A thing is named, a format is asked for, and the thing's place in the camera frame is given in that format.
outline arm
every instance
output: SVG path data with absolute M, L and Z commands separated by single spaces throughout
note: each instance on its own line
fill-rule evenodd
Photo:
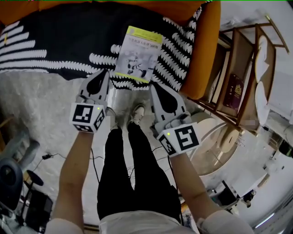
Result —
M 185 199 L 193 218 L 206 219 L 221 210 L 208 196 L 206 188 L 194 169 L 187 154 L 170 158 L 178 189 Z
M 63 164 L 53 218 L 76 224 L 83 230 L 81 191 L 87 175 L 93 134 L 79 132 Z

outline person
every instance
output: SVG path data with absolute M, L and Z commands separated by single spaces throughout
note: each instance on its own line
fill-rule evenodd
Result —
M 255 190 L 251 190 L 250 192 L 246 193 L 243 198 L 241 199 L 241 202 L 244 203 L 247 208 L 251 207 L 251 201 L 253 197 L 256 195 Z
M 158 166 L 139 123 L 144 106 L 138 105 L 128 122 L 128 137 L 135 167 L 132 188 L 123 156 L 122 130 L 109 109 L 111 132 L 105 145 L 105 162 L 98 187 L 97 210 L 102 234 L 182 233 L 193 230 L 180 222 L 178 193 Z M 61 169 L 59 194 L 46 234 L 83 233 L 81 191 L 87 175 L 93 134 L 79 132 Z M 251 227 L 208 196 L 187 154 L 170 158 L 174 179 L 203 233 L 253 234 Z

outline cable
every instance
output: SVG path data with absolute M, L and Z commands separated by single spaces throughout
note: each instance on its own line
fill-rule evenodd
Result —
M 159 146 L 159 147 L 156 147 L 156 148 L 154 148 L 153 150 L 152 150 L 152 152 L 154 152 L 156 149 L 159 149 L 159 148 L 161 148 L 162 146 Z
M 261 126 L 265 131 L 267 131 L 267 132 L 270 132 L 270 133 L 273 133 L 273 132 L 271 132 L 270 131 L 270 129 L 268 128 L 268 127 L 264 127 L 264 126 Z
M 157 162 L 160 161 L 160 160 L 162 160 L 162 159 L 165 159 L 165 158 L 167 158 L 167 157 L 168 157 L 168 156 L 166 156 L 166 157 L 162 157 L 162 158 L 158 159 Z
M 131 178 L 131 175 L 132 175 L 132 173 L 133 173 L 133 170 L 134 170 L 134 167 L 133 167 L 132 172 L 131 172 L 131 174 L 130 174 L 130 176 L 129 176 L 129 179 Z
M 289 127 L 291 127 L 292 125 L 290 124 L 289 126 L 287 126 L 286 128 L 285 128 L 285 130 L 283 131 L 283 133 L 285 134 L 285 138 L 286 138 L 286 141 L 287 142 L 289 142 L 288 141 L 288 139 L 287 139 L 287 134 L 285 133 L 285 131 L 289 128 Z
M 98 180 L 98 182 L 99 182 L 99 184 L 100 184 L 100 180 L 99 180 L 98 173 L 97 173 L 97 169 L 96 169 L 96 165 L 95 165 L 95 159 L 98 158 L 98 157 L 100 157 L 100 158 L 103 158 L 103 157 L 98 156 L 98 157 L 95 158 L 95 156 L 93 155 L 92 148 L 91 148 L 91 152 L 92 152 L 92 159 L 93 159 L 93 160 L 92 160 L 93 167 L 94 167 L 95 172 L 96 172 L 97 180 Z
M 38 168 L 38 166 L 40 165 L 40 163 L 43 161 L 44 159 L 41 159 L 40 162 L 38 163 L 38 165 L 35 167 L 35 169 L 33 169 L 33 172 Z
M 168 163 L 169 163 L 169 166 L 170 166 L 170 169 L 172 171 L 172 175 L 173 175 L 173 178 L 175 180 L 175 177 L 174 177 L 174 173 L 173 173 L 173 169 L 172 169 L 172 166 L 171 166 L 171 162 L 170 162 L 170 157 L 168 155 Z M 176 181 L 175 181 L 175 185 L 176 185 L 176 190 L 177 190 L 177 194 L 178 194 L 178 187 L 177 187 L 177 184 L 176 184 Z M 181 209 L 180 209 L 180 218 L 181 218 L 181 225 L 184 226 L 184 221 L 183 221 L 183 215 L 182 215 L 182 212 L 181 212 Z
M 61 158 L 64 158 L 64 159 L 66 159 L 66 157 L 62 156 L 62 155 L 61 155 L 61 154 L 59 154 L 59 153 L 56 153 L 56 154 L 52 155 L 52 157 L 54 157 L 55 155 L 59 155 Z
M 53 156 L 55 156 L 55 155 L 59 155 L 61 158 L 64 158 L 64 159 L 67 158 L 67 157 L 62 156 L 62 155 L 59 154 L 59 153 L 56 153 L 56 154 L 54 154 L 54 155 L 51 155 L 51 157 L 53 157 Z M 95 157 L 95 158 L 94 158 L 94 156 L 93 156 L 92 158 L 90 158 L 90 160 L 95 160 L 95 159 L 98 159 L 98 158 L 104 159 L 104 158 L 101 157 L 101 156 L 97 156 L 97 157 Z

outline book cover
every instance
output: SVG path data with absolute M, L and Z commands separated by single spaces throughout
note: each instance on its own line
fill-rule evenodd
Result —
M 231 74 L 223 105 L 228 106 L 237 111 L 240 106 L 240 101 L 243 94 L 243 87 L 243 80 L 241 80 L 236 75 Z
M 162 35 L 129 26 L 117 59 L 115 74 L 148 83 L 162 47 Z

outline orange sofa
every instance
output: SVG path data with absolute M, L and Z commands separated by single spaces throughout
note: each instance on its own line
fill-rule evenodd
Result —
M 64 3 L 82 1 L 0 1 L 0 21 L 11 24 L 34 11 L 41 11 Z M 121 1 L 155 11 L 184 26 L 205 1 Z M 195 41 L 189 72 L 180 92 L 191 99 L 201 98 L 212 70 L 220 29 L 221 3 L 206 5 L 197 22 Z

